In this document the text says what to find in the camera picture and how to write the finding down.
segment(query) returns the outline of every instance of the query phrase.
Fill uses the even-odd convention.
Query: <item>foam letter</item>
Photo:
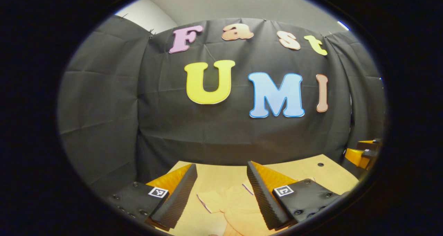
[[[264,72],[253,72],[248,79],[254,83],[254,108],[250,111],[253,118],[265,118],[269,111],[264,108],[265,100],[271,107],[274,116],[280,114],[286,101],[283,115],[286,117],[301,117],[304,115],[302,108],[300,83],[302,77],[295,73],[288,73],[283,78],[280,89],[277,89],[271,77]]]
[[[294,50],[300,49],[300,43],[296,41],[296,37],[293,34],[286,31],[278,31],[277,36],[280,38],[279,42],[283,45],[283,47]]]
[[[235,39],[249,39],[254,36],[254,33],[251,33],[248,25],[236,23],[227,25],[223,28],[225,31],[221,37],[224,40],[235,40]]]
[[[309,41],[310,46],[312,47],[312,49],[314,51],[316,51],[318,54],[321,54],[321,55],[327,55],[328,54],[328,52],[326,52],[326,50],[324,50],[324,49],[322,49],[320,47],[320,45],[323,45],[323,43],[321,41],[319,41],[318,39],[315,39],[314,36],[307,35],[307,36],[304,36],[304,38]]]
[[[328,78],[323,74],[317,74],[315,78],[318,81],[318,112],[325,112],[328,110],[328,102],[327,102],[327,87],[326,83],[328,83]]]
[[[173,31],[172,33],[175,34],[175,39],[169,53],[177,53],[188,50],[189,46],[186,45],[186,41],[191,43],[195,40],[195,37],[197,36],[195,31],[203,31],[203,27],[198,25]]]
[[[218,89],[212,92],[203,89],[203,71],[208,68],[208,64],[198,62],[185,66],[185,71],[188,73],[186,93],[193,102],[202,105],[219,103],[231,93],[231,68],[235,66],[235,62],[215,61],[214,66],[218,68]]]

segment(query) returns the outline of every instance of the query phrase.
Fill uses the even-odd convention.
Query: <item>white wall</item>
[[[334,17],[309,0],[151,0],[179,26],[201,20],[265,18],[318,31],[345,31]]]
[[[118,11],[116,15],[128,19],[152,33],[174,28],[177,23],[171,19],[161,8],[150,0],[138,0]]]

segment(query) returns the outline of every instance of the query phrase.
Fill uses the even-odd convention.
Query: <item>ceiling light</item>
[[[347,26],[345,26],[340,20],[337,21],[338,24],[340,24],[340,26],[342,26],[344,29],[346,29],[347,31],[349,31],[349,28]]]

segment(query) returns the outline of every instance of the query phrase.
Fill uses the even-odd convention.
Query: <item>white ceiling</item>
[[[324,36],[345,31],[307,0],[151,0],[177,25],[219,18],[265,18],[318,31]]]

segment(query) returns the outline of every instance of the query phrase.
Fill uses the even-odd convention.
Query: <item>black backdrop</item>
[[[223,40],[223,27],[244,23],[254,36]],[[204,27],[190,48],[168,53],[172,32]],[[297,37],[300,50],[283,47],[277,31]],[[316,53],[304,36],[320,39]],[[215,91],[215,61],[232,60],[231,93],[216,105],[199,105],[186,93],[184,66],[209,65],[204,88]],[[253,83],[266,72],[277,87],[288,73],[300,74],[305,115],[253,119]],[[328,77],[328,110],[316,111],[317,74]],[[148,182],[179,160],[215,165],[287,162],[325,154],[345,163],[343,151],[358,140],[381,138],[386,110],[375,63],[350,32],[326,37],[285,23],[248,18],[196,22],[156,34],[113,16],[81,45],[60,88],[59,124],[65,149],[79,174],[101,195],[137,179]]]
[[[127,218],[110,212],[80,181],[60,145],[56,119],[61,69],[100,20],[130,1],[2,3],[8,13],[2,26],[8,50],[1,78],[6,105],[1,161],[5,233],[142,233]],[[440,0],[315,1],[339,15],[344,12],[345,23],[363,34],[377,53],[386,67],[392,120],[374,172],[334,212],[318,214],[295,231],[435,234],[440,214],[433,203],[437,193],[427,191],[440,173],[434,133],[439,50],[435,40],[422,38],[438,38],[439,20],[431,17],[433,10],[441,9]]]

